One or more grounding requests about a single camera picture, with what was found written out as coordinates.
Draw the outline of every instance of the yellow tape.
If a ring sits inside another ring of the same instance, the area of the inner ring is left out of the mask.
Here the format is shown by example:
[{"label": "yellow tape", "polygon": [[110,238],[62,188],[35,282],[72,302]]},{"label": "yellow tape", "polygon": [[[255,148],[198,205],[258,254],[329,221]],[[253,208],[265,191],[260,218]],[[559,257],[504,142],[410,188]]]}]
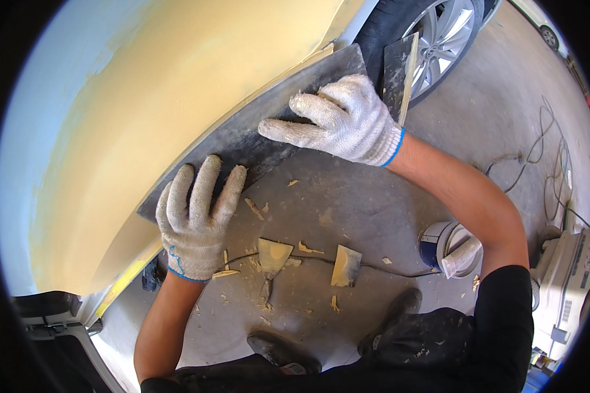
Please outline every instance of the yellow tape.
[{"label": "yellow tape", "polygon": [[109,292],[102,299],[101,305],[96,309],[96,316],[102,317],[109,305],[116,300],[125,288],[133,281],[133,279],[144,269],[147,263],[151,262],[153,258],[162,250],[162,239],[157,238],[149,244],[149,246],[140,254],[137,259],[129,266],[125,273],[116,281]]}]

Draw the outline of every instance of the gloved hand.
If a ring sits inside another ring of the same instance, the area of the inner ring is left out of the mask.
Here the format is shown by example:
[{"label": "gloved hand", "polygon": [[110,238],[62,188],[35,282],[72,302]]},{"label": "gloved hand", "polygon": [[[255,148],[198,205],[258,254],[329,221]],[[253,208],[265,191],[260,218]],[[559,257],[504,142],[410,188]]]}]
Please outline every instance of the gloved hand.
[{"label": "gloved hand", "polygon": [[229,219],[236,210],[247,169],[231,170],[223,191],[210,214],[210,202],[221,160],[207,156],[192,188],[189,207],[186,196],[194,169],[186,164],[162,191],[155,216],[168,252],[168,270],[187,280],[207,282],[223,264],[223,240]]},{"label": "gloved hand", "polygon": [[364,75],[342,77],[323,86],[316,96],[297,94],[289,106],[316,125],[266,119],[258,132],[275,141],[383,167],[400,149],[404,127],[393,121]]}]

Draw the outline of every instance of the black wire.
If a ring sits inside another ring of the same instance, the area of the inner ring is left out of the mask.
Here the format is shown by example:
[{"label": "black wire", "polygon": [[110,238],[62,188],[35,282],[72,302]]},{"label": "black wire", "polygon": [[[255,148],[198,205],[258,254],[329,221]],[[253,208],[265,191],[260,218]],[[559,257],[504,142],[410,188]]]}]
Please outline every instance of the black wire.
[{"label": "black wire", "polygon": [[[239,261],[241,259],[249,258],[250,256],[256,256],[258,254],[259,253],[255,252],[253,254],[238,256],[238,257],[230,260],[228,262],[228,264],[237,262],[237,261]],[[330,265],[334,265],[335,264],[334,261],[329,260],[329,259],[326,259],[326,258],[322,258],[321,256],[291,255],[291,258],[312,259],[312,260],[318,260],[318,261],[321,261],[321,262],[325,262],[325,263],[328,263]],[[371,263],[367,263],[367,262],[361,262],[361,266],[369,267],[369,268],[374,269],[374,270],[377,270],[377,271],[383,271],[383,272],[388,273],[388,274],[397,275],[398,277],[403,277],[405,279],[415,279],[417,277],[423,277],[425,275],[441,274],[439,271],[427,271],[427,272],[419,273],[419,274],[416,274],[416,275],[406,275],[406,274],[398,273],[396,271],[388,271],[387,269],[383,269],[380,266],[372,265]]]},{"label": "black wire", "polygon": [[[509,186],[509,188],[503,190],[504,193],[506,193],[506,194],[509,193],[518,184],[518,181],[520,180],[520,178],[522,177],[522,174],[525,172],[525,169],[527,168],[527,164],[529,164],[529,163],[530,164],[537,164],[538,162],[540,162],[540,160],[542,160],[542,156],[544,154],[544,137],[546,136],[546,134],[548,134],[548,132],[551,130],[551,128],[553,126],[555,126],[559,131],[560,139],[559,139],[559,145],[558,145],[558,153],[555,158],[555,165],[554,165],[553,174],[550,176],[547,176],[547,178],[544,180],[544,190],[543,190],[544,216],[546,217],[547,220],[553,221],[555,219],[555,217],[558,215],[559,206],[562,206],[564,208],[564,214],[566,214],[566,211],[572,212],[575,216],[577,216],[580,220],[582,220],[582,222],[584,224],[586,224],[586,226],[588,228],[590,228],[590,224],[588,224],[588,222],[585,219],[583,219],[582,216],[580,216],[577,212],[575,212],[575,210],[573,210],[571,208],[567,208],[566,205],[561,200],[562,199],[561,198],[562,192],[564,190],[564,184],[566,183],[566,177],[569,177],[571,179],[571,182],[573,181],[573,172],[574,172],[573,171],[573,163],[571,160],[570,150],[568,149],[568,143],[566,141],[566,138],[564,137],[564,132],[562,131],[562,127],[559,124],[557,118],[555,117],[555,113],[553,112],[553,108],[551,107],[551,103],[544,95],[542,95],[542,100],[543,100],[544,104],[542,106],[540,106],[540,136],[535,140],[533,145],[531,145],[531,149],[529,149],[529,153],[527,154],[527,158],[524,160],[524,162],[522,160],[521,154],[517,155],[515,157],[512,155],[508,155],[508,156],[505,156],[500,159],[492,161],[488,165],[488,168],[483,173],[485,174],[485,176],[489,177],[489,173],[490,173],[491,169],[493,168],[493,166],[495,164],[497,164],[499,162],[508,161],[508,160],[518,160],[520,163],[522,163],[522,168],[520,169],[520,172],[518,173],[516,180],[514,180],[514,182],[511,184],[511,186]],[[551,118],[551,122],[546,127],[544,127],[544,123],[543,123],[543,116],[542,116],[543,114],[548,114]],[[537,159],[532,160],[531,154],[534,152],[535,147],[537,146],[538,143],[541,143],[540,155],[537,157]],[[551,215],[547,211],[547,206],[546,206],[546,185],[550,180],[552,180],[552,182],[553,182],[553,196],[558,201],[558,205],[555,207],[555,211]],[[557,183],[559,183],[559,192],[556,189]],[[574,185],[572,185],[572,187],[568,186],[567,189],[570,190],[570,193],[566,197],[566,199],[568,200],[573,195]]]}]

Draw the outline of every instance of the white bucket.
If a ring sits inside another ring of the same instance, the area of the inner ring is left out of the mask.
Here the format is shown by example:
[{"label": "white bucket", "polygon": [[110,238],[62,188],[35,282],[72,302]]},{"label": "white bucket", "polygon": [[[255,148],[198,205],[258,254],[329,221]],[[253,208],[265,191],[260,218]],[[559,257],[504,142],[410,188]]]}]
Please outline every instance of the white bucket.
[{"label": "white bucket", "polygon": [[[440,221],[432,224],[420,235],[419,249],[422,262],[431,269],[443,271],[442,259],[471,237],[472,233],[458,221]],[[455,279],[467,277],[482,260],[483,248],[481,247],[474,258],[458,266],[456,273],[451,277]]]}]

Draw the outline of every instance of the shoe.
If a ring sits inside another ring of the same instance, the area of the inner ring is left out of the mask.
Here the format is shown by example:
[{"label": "shoe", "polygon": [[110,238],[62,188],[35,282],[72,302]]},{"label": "shoe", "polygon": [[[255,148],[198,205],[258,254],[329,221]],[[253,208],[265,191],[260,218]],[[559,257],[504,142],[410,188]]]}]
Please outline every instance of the shoe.
[{"label": "shoe", "polygon": [[387,308],[383,322],[376,330],[368,334],[359,343],[357,350],[360,356],[376,349],[380,335],[388,328],[398,323],[399,318],[404,314],[417,314],[422,306],[422,292],[417,288],[409,288],[398,295]]},{"label": "shoe", "polygon": [[304,367],[307,374],[319,374],[322,371],[322,364],[317,359],[276,334],[254,331],[247,336],[247,343],[254,353],[276,366],[297,363]]}]

